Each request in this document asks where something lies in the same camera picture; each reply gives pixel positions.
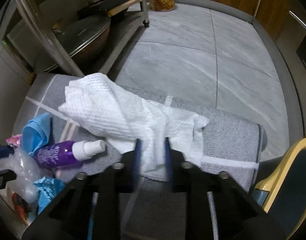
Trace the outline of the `light blue face mask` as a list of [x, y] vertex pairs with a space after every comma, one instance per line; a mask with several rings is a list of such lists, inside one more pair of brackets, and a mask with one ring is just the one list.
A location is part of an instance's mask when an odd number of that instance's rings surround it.
[[49, 113], [43, 113], [29, 120], [22, 129], [21, 147], [33, 154], [39, 148], [48, 144], [51, 133], [51, 116]]

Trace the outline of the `purple spray bottle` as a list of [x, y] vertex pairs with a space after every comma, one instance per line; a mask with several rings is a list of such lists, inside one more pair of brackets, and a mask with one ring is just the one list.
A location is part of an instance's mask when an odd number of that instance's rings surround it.
[[35, 151], [33, 158], [41, 168], [52, 169], [80, 165], [105, 149], [106, 144], [103, 140], [69, 140], [40, 148]]

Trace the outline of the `white paper towel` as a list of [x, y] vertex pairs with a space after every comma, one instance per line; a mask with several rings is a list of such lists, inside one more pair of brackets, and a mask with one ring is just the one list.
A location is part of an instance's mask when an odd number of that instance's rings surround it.
[[184, 159], [199, 166], [209, 119], [194, 112], [145, 100], [97, 73], [70, 81], [58, 110], [120, 153], [142, 143], [140, 174], [165, 181], [165, 139]]

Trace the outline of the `blue yellow-rimmed trash bin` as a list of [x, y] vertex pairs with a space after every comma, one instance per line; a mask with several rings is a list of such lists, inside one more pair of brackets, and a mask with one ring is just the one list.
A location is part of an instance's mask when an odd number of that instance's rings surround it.
[[306, 239], [306, 138], [260, 163], [252, 196], [286, 239]]

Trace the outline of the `pink snack wrapper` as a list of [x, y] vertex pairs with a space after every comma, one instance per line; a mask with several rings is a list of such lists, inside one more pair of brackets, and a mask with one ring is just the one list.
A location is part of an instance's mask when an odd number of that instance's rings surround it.
[[22, 139], [22, 135], [17, 134], [17, 135], [11, 136], [10, 138], [7, 138], [6, 142], [9, 146], [20, 147], [21, 146], [21, 139]]

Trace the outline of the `clear crumpled plastic bag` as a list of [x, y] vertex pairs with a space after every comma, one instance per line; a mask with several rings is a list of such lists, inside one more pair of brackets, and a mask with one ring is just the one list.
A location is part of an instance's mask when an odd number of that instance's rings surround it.
[[16, 180], [7, 182], [7, 186], [14, 183], [20, 187], [32, 185], [37, 189], [34, 182], [43, 178], [44, 174], [33, 157], [26, 153], [22, 148], [17, 147], [14, 150], [14, 155], [11, 159], [12, 168], [16, 174]]

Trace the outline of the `grey striped floor mat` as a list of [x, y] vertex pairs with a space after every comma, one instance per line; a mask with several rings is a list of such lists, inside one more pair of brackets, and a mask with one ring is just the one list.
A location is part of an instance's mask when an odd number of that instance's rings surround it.
[[40, 74], [25, 97], [13, 128], [49, 142], [95, 141], [106, 149], [89, 160], [57, 171], [67, 183], [77, 172], [103, 172], [141, 142], [139, 189], [121, 196], [122, 234], [133, 239], [184, 239], [185, 200], [167, 185], [165, 150], [181, 152], [201, 170], [227, 172], [248, 191], [255, 181], [265, 129], [250, 120], [131, 87], [97, 73], [81, 79]]

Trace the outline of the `red floral paper box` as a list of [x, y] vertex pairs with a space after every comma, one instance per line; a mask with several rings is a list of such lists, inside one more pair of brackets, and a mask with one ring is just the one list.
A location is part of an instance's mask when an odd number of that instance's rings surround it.
[[15, 214], [29, 226], [36, 217], [37, 189], [32, 185], [20, 187], [11, 183], [7, 186], [7, 197], [11, 201]]

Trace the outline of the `glass pot lid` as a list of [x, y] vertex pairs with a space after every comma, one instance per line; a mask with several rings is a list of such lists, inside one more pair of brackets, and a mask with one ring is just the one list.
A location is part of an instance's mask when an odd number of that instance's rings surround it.
[[81, 20], [61, 20], [52, 30], [62, 47], [77, 66], [84, 70], [85, 64], [102, 50], [107, 42], [111, 19], [108, 16], [90, 16]]

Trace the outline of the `stainless steel shelf rack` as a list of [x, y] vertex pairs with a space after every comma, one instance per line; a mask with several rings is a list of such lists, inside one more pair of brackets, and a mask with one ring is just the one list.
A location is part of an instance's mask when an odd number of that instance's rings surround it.
[[5, 0], [0, 43], [28, 73], [108, 74], [140, 27], [147, 0]]

